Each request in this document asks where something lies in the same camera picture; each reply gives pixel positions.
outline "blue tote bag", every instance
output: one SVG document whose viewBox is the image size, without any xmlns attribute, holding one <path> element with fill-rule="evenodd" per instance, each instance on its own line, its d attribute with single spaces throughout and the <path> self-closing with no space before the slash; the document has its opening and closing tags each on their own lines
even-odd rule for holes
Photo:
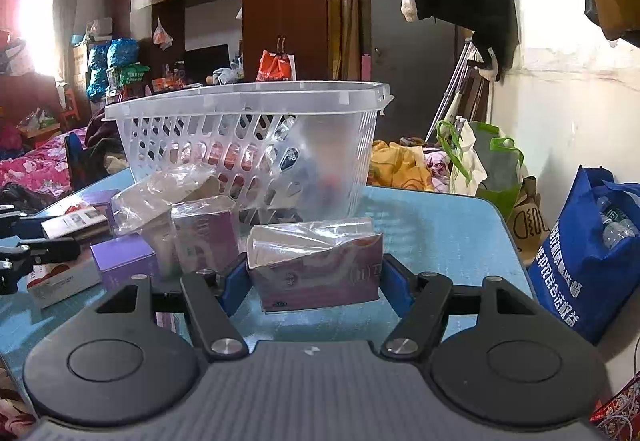
<svg viewBox="0 0 640 441">
<path fill-rule="evenodd" d="M 540 304 L 592 344 L 640 283 L 640 236 L 608 249 L 596 204 L 606 196 L 640 228 L 640 208 L 629 193 L 640 196 L 640 184 L 616 184 L 604 168 L 580 167 L 558 223 L 529 268 Z"/>
</svg>

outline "orange plastic bag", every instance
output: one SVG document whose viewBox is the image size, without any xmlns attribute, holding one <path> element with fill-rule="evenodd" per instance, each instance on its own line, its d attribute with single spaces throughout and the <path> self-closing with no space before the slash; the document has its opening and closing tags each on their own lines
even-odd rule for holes
<svg viewBox="0 0 640 441">
<path fill-rule="evenodd" d="M 291 82 L 294 80 L 291 56 L 262 52 L 256 82 Z"/>
</svg>

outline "clear plastic basket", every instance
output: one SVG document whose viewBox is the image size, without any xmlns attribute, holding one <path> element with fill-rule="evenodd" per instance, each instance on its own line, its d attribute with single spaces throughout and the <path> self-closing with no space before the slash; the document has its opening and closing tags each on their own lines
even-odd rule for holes
<svg viewBox="0 0 640 441">
<path fill-rule="evenodd" d="M 246 224 L 278 211 L 350 215 L 366 183 L 385 84 L 273 82 L 201 87 L 106 107 L 136 180 L 178 164 L 216 168 Z"/>
</svg>

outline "metal screw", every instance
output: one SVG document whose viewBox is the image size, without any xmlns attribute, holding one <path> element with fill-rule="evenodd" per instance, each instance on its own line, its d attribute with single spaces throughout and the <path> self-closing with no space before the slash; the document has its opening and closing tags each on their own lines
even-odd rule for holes
<svg viewBox="0 0 640 441">
<path fill-rule="evenodd" d="M 409 338 L 396 338 L 386 342 L 385 348 L 393 355 L 412 355 L 418 351 L 418 344 Z"/>
<path fill-rule="evenodd" d="M 233 356 L 242 351 L 242 344 L 233 338 L 222 338 L 211 344 L 211 350 L 217 355 Z"/>
</svg>

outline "window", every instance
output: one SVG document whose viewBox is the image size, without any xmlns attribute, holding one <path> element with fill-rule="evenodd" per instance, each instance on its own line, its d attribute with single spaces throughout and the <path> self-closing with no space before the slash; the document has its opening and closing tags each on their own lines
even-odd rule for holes
<svg viewBox="0 0 640 441">
<path fill-rule="evenodd" d="M 19 24 L 36 72 L 60 79 L 53 34 L 53 0 L 21 0 Z"/>
</svg>

